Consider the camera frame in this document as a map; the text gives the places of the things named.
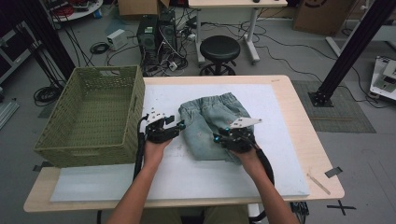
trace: human arm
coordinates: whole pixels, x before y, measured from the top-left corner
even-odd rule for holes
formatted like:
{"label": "human arm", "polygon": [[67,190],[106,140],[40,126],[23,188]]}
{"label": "human arm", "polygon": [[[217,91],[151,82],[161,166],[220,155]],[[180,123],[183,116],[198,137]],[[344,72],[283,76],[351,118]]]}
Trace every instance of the human arm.
{"label": "human arm", "polygon": [[233,152],[242,162],[245,171],[252,178],[262,198],[262,204],[268,221],[271,224],[298,223],[296,216],[290,211],[276,188],[268,178],[253,148],[249,152]]}
{"label": "human arm", "polygon": [[152,180],[163,160],[163,150],[172,140],[145,144],[144,165],[131,187],[127,189],[106,224],[137,224],[149,195]]}

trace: floor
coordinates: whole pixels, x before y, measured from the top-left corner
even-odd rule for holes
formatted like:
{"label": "floor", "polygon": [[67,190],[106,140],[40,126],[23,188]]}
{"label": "floor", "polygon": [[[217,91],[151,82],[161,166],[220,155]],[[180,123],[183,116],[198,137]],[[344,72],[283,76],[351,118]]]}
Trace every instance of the floor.
{"label": "floor", "polygon": [[[102,19],[91,17],[70,21],[59,31],[65,47],[76,65],[78,60],[71,47],[71,42],[64,29],[73,27],[81,48],[89,53],[90,46],[96,42],[106,41],[106,36],[118,28],[129,30],[131,35],[137,29],[137,21],[123,21],[117,13],[104,10]],[[291,20],[261,20],[258,25],[265,27],[265,34],[285,44],[307,45],[335,58],[323,35],[293,31]],[[203,37],[214,34],[232,36],[226,28],[204,26]],[[346,36],[339,34],[335,39],[343,44]],[[134,46],[135,39],[129,39],[128,48]],[[252,65],[247,55],[246,46],[241,44],[242,51],[235,62],[235,72],[244,76],[287,75],[292,80],[316,80],[312,75],[294,72],[312,73],[324,79],[329,73],[334,60],[327,59],[315,50],[306,47],[287,47],[277,44],[268,37],[261,36],[255,43],[261,61]],[[197,76],[199,67],[193,45],[187,46],[189,65],[184,71],[169,73],[173,76]],[[396,52],[383,42],[372,42],[355,63],[361,76],[361,85],[368,90],[371,81],[375,57],[377,55],[396,58]],[[105,65],[105,54],[92,56],[95,66]],[[125,48],[111,59],[113,65],[140,63],[138,48]],[[349,72],[344,79],[357,99],[363,99],[356,73]],[[23,211],[23,204],[38,172],[33,167],[41,164],[41,159],[33,152],[35,142],[47,120],[38,119],[42,107],[35,106],[33,94],[36,90],[49,85],[47,78],[35,62],[28,59],[10,76],[2,87],[6,100],[17,98],[20,108],[0,131],[0,223],[94,223],[95,211],[57,212],[29,214]],[[336,200],[308,202],[309,216],[306,223],[396,223],[396,106],[376,109],[367,102],[359,103],[361,109],[375,127],[376,133],[318,133],[318,137],[334,167],[344,171],[339,176],[346,196],[341,200],[345,206],[354,206],[356,210],[346,210],[343,215],[340,209],[327,208],[327,205],[338,205]],[[109,211],[104,212],[103,220]]]}

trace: jeans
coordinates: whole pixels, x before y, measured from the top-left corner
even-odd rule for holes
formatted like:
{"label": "jeans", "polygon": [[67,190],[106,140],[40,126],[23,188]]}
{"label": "jeans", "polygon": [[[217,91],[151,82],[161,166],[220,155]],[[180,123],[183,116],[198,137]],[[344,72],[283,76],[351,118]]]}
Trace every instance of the jeans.
{"label": "jeans", "polygon": [[196,160],[232,161],[240,164],[233,153],[213,141],[213,133],[219,133],[219,128],[230,127],[240,117],[250,118],[232,93],[188,101],[180,106],[178,112],[186,124],[183,131],[186,144]]}

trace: green wicker basket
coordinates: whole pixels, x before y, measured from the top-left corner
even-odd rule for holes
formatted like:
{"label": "green wicker basket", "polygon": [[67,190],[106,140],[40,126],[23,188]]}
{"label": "green wicker basket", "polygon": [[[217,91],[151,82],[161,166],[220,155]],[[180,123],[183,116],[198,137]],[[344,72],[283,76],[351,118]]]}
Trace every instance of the green wicker basket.
{"label": "green wicker basket", "polygon": [[144,94],[138,65],[76,68],[35,152],[57,167],[133,163]]}

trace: stool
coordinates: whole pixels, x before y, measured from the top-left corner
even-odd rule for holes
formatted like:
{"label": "stool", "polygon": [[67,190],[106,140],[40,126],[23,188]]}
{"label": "stool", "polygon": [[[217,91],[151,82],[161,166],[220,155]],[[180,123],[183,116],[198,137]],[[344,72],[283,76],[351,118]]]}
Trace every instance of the stool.
{"label": "stool", "polygon": [[235,76],[235,71],[226,63],[231,62],[233,66],[236,66],[233,60],[238,57],[241,51],[236,40],[225,35],[214,35],[202,42],[200,51],[206,59],[212,62],[201,69],[200,76],[203,73],[221,76],[226,72],[229,76]]}

